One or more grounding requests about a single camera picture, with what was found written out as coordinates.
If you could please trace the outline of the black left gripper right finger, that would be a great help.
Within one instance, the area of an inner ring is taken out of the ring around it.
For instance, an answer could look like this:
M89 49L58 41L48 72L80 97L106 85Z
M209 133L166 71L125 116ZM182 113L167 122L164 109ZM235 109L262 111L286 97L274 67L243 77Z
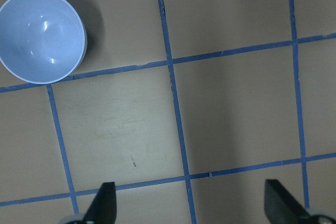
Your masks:
M310 218L308 212L277 179L265 180L264 212L272 224L308 223Z

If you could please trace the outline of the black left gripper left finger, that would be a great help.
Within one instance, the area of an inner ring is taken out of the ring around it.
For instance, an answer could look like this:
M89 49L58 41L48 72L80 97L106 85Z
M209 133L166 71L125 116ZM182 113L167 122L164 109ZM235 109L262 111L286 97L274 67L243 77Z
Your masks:
M84 215L84 223L114 224L117 217L115 183L103 183Z

